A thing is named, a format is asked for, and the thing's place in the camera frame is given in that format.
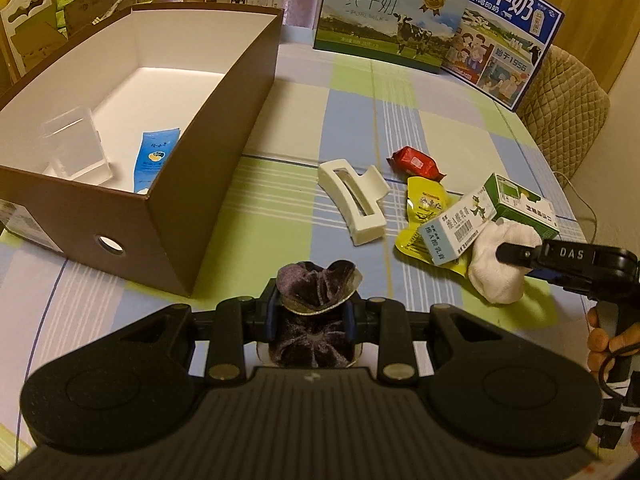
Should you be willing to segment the person's right hand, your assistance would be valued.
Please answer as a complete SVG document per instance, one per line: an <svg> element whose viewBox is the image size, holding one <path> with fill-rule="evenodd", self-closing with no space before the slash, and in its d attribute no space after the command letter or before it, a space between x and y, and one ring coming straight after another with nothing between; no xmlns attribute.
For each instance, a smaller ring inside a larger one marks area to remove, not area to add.
<svg viewBox="0 0 640 480"><path fill-rule="evenodd" d="M599 370L605 358L612 352L638 344L640 340L640 326L634 323L623 333L610 338L606 331L600 326L599 315L596 308L591 308L587 313L587 320L591 327L587 347L589 350L587 366L594 377L598 377Z"/></svg>

